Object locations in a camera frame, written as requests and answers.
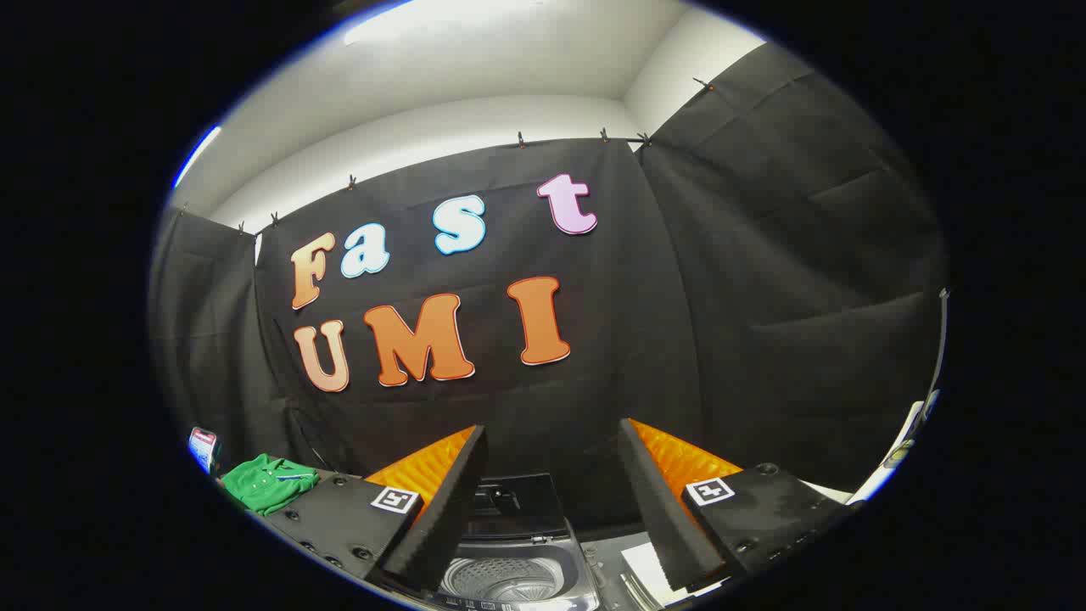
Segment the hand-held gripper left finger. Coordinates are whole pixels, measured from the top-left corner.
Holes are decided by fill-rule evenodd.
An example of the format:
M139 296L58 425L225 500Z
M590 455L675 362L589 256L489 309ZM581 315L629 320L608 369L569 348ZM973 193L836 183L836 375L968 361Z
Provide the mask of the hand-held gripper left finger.
M472 517L488 453L485 428L467 427L372 476L323 476L255 522L366 588L435 591Z

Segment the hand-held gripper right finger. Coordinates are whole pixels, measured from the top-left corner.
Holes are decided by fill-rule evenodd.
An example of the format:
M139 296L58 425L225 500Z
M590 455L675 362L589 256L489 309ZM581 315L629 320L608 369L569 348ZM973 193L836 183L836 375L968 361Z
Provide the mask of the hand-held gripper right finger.
M674 589L761 574L858 510L776 464L740 468L632 418L620 421L618 445L641 522Z

